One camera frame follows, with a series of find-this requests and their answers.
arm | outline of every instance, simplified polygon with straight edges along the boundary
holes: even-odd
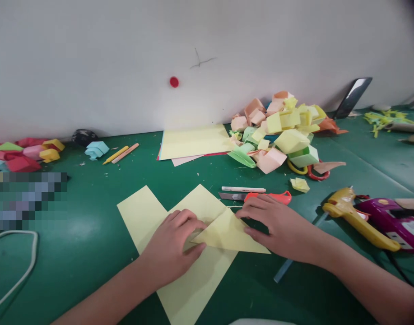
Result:
[[[269,235],[245,232],[272,252],[324,268],[350,290],[381,324],[414,325],[414,288],[370,262],[351,247],[312,225],[270,196],[250,198],[238,218],[265,224]]]
[[[206,227],[191,211],[174,211],[157,228],[137,260],[53,324],[118,323],[149,295],[188,271],[206,245],[185,252],[183,245],[195,229]]]

pencil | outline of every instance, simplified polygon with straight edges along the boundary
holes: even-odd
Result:
[[[103,165],[106,165],[107,163],[110,163],[112,160],[114,160],[116,157],[118,157],[120,154],[122,154],[124,151],[126,151],[129,148],[129,146],[125,146],[121,150],[118,150],[116,153],[111,155],[106,161],[103,163]]]
[[[139,147],[139,144],[132,145],[129,149],[127,149],[124,153],[116,157],[114,160],[112,160],[112,163],[117,163],[121,159],[123,159],[125,156],[127,156],[129,153],[131,153],[133,150],[135,150],[137,147]]]

yellow glue gun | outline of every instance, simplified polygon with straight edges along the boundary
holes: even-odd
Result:
[[[323,210],[334,218],[343,217],[375,247],[389,251],[399,251],[401,245],[397,241],[386,237],[359,216],[353,207],[355,197],[352,187],[345,187],[334,193],[327,200],[327,203],[324,203]]]

white marker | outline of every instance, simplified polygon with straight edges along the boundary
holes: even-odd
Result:
[[[234,192],[247,192],[247,193],[265,193],[265,189],[259,187],[231,187],[222,186],[222,190],[234,191]]]

marker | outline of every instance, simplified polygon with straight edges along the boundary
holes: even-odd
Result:
[[[247,193],[265,193],[265,189],[260,187],[232,187],[222,186],[222,190],[234,191],[234,192],[247,192]]]
[[[130,147],[130,149],[127,149],[124,153],[116,157],[114,160],[112,160],[112,163],[117,163],[121,159],[123,159],[125,156],[127,156],[129,153],[131,153],[133,150],[135,150],[137,147],[139,147],[139,144],[134,144]]]
[[[116,157],[118,157],[120,154],[122,154],[124,151],[126,151],[129,148],[129,146],[125,146],[121,150],[118,150],[116,153],[111,155],[106,161],[103,163],[103,165],[106,165],[107,163],[110,163],[112,160],[114,160]]]

